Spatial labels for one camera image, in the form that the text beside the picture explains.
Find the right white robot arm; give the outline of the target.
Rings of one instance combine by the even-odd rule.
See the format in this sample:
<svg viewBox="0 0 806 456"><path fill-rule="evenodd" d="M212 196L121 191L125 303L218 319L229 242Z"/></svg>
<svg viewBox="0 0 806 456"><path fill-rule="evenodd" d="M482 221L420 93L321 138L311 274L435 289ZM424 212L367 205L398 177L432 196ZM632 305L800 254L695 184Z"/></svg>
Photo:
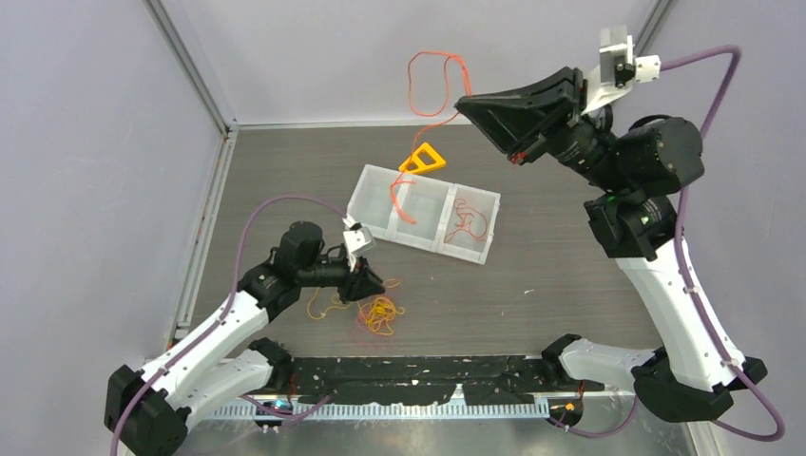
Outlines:
<svg viewBox="0 0 806 456"><path fill-rule="evenodd" d="M543 350L546 383L566 390L577 380L598 382L633 392L666 422L713 421L732 407L742 378L757 383L766 368L717 324L703 323L710 307L693 271L680 265L686 249L675 236L670 196L704 172L700 132L686 119L655 115L616 136L610 117L593 118L659 72L645 59L588 75L564 67L532 85L463 96L455 106L510 162L549 155L601 190L584 204L589 228L662 339L655 350L631 350L564 335Z"/></svg>

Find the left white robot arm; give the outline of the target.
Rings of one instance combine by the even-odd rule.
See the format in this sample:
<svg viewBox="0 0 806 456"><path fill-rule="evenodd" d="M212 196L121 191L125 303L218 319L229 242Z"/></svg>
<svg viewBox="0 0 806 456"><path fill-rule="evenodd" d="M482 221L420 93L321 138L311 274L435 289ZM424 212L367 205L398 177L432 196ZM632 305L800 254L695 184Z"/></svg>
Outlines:
<svg viewBox="0 0 806 456"><path fill-rule="evenodd" d="M371 230L352 218L344 224L332 256L317 224L293 223L267 260L236 275L235 290L188 336L138 369L114 371L104 416L111 454L125 446L134 455L172 455L199 422L237 397L284 391L293 362L278 343L262 338L231 361L223 358L296 303L302 289L334 288L343 301L383 294L364 256L375 245Z"/></svg>

